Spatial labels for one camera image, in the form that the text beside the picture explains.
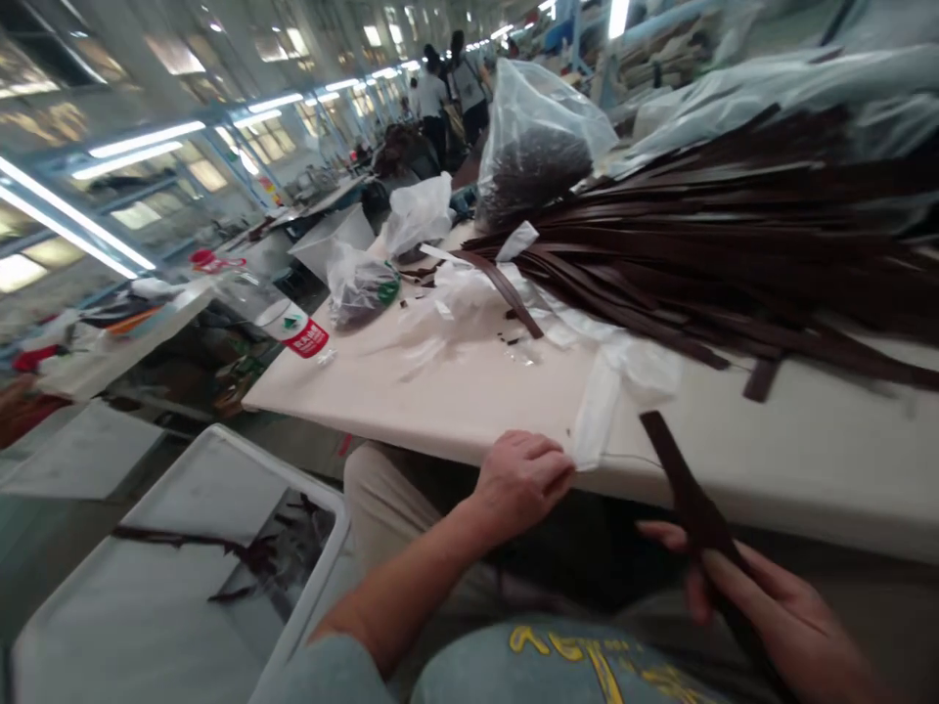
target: worker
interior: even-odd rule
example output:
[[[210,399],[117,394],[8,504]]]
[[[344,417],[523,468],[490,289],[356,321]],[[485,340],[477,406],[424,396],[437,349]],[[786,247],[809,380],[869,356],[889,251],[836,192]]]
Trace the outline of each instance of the worker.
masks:
[[[530,613],[500,622],[512,584],[477,561],[548,515],[570,488],[574,462],[543,435],[509,431],[489,451],[472,494],[441,518],[401,471],[430,461],[373,444],[349,458],[346,498],[369,572],[257,701],[389,703],[407,696],[401,678],[417,670],[411,701],[422,704],[777,701],[722,640],[725,632],[693,625],[671,602],[655,613],[666,594],[646,614],[640,605],[628,630]],[[678,526],[639,529],[670,550],[688,548]],[[802,704],[896,701],[812,587],[740,550],[752,576],[711,550],[692,568],[686,599],[695,622],[713,618],[715,594],[735,604]],[[669,637],[671,647],[646,644],[656,637]],[[441,643],[449,644],[438,650]]]
[[[447,155],[447,126],[444,123],[443,107],[447,104],[447,87],[437,77],[440,71],[440,58],[430,55],[424,64],[425,75],[418,82],[416,93],[417,116],[424,125],[424,135],[433,144],[437,155],[437,164],[443,170]]]
[[[464,35],[458,29],[450,40],[450,95],[463,116],[467,145],[472,147],[489,126],[489,106],[483,84],[492,93],[489,71],[475,57],[464,54]]]

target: leather scrap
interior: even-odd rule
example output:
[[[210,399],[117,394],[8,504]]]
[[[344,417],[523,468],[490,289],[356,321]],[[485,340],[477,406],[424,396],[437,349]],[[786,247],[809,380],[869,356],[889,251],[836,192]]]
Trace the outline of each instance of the leather scrap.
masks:
[[[700,561],[704,550],[716,550],[736,565],[744,574],[753,576],[753,571],[737,549],[731,528],[720,510],[707,497],[700,484],[694,479],[682,452],[669,430],[665,418],[658,411],[652,411],[639,416],[639,420],[646,430],[649,441],[652,443],[662,469],[668,477],[672,488],[675,512],[678,514],[682,527],[688,534],[689,549],[694,560]],[[734,640],[747,656],[753,667],[766,679],[782,702],[797,704],[798,698],[785,683],[777,671],[766,646],[757,634],[753,624],[749,622],[743,612],[734,606],[725,597],[711,588],[714,605],[727,622]]]
[[[535,323],[535,319],[531,317],[531,313],[525,308],[525,304],[522,302],[521,296],[518,295],[518,291],[515,290],[512,282],[506,279],[506,275],[499,271],[499,267],[488,259],[484,259],[472,252],[455,251],[451,253],[472,264],[476,269],[489,277],[489,281],[491,281],[492,285],[496,287],[496,290],[502,294],[502,297],[506,299],[506,302],[518,316],[518,320],[531,333],[532,337],[540,339],[545,336],[544,331],[538,327],[538,324]]]

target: hand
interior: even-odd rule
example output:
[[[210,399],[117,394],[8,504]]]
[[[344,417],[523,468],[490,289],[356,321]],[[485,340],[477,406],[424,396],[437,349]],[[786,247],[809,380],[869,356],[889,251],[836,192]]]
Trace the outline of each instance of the hand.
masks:
[[[677,525],[643,521],[637,527],[673,552],[688,550],[688,536]],[[716,550],[705,550],[700,564],[689,571],[685,596],[698,624],[707,624],[714,613],[703,568],[714,588],[753,624],[773,663],[803,704],[893,701],[811,585],[756,550],[740,543],[737,547],[750,565],[752,579]]]
[[[574,461],[544,435],[510,430],[482,463],[466,513],[495,548],[540,522],[570,489]]]

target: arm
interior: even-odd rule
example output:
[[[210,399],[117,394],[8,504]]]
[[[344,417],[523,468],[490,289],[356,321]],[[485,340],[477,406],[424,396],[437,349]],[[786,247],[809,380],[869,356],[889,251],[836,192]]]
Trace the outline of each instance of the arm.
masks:
[[[347,634],[385,678],[474,562],[541,521],[570,488],[573,461],[543,435],[510,431],[493,446],[472,495],[366,576],[330,611],[310,642]]]
[[[638,528],[671,551],[688,550],[688,536],[676,525],[650,521]],[[715,550],[705,550],[700,564],[689,572],[686,599],[697,623],[705,625],[713,618],[712,585],[753,624],[773,664],[803,704],[897,701],[809,584],[756,550],[740,543],[737,547],[752,569],[752,579]]]

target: clear plastic bag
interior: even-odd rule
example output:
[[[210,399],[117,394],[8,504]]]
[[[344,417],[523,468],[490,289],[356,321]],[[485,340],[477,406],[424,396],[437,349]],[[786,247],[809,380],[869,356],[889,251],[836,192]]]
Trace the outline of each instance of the clear plastic bag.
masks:
[[[704,76],[670,119],[633,146],[617,173],[635,170],[658,154],[714,139],[773,104],[782,108],[779,116],[844,104],[860,117],[859,133],[863,133],[870,119],[865,107],[893,101],[889,123],[881,111],[878,129],[886,130],[881,134],[895,149],[908,151],[917,145],[913,140],[929,134],[931,109],[917,93],[939,90],[935,70],[939,46],[854,54],[817,63],[820,51],[763,58]],[[863,158],[864,153],[855,147],[856,158]],[[882,148],[872,154],[887,155]]]
[[[476,220],[508,230],[590,175],[617,142],[606,115],[546,68],[500,59]]]
[[[391,305],[401,288],[401,277],[387,262],[347,242],[336,242],[326,263],[333,297],[330,320],[343,332],[358,330]]]
[[[422,244],[439,244],[449,234],[450,181],[450,174],[444,172],[391,194],[384,241],[397,263],[423,259]]]

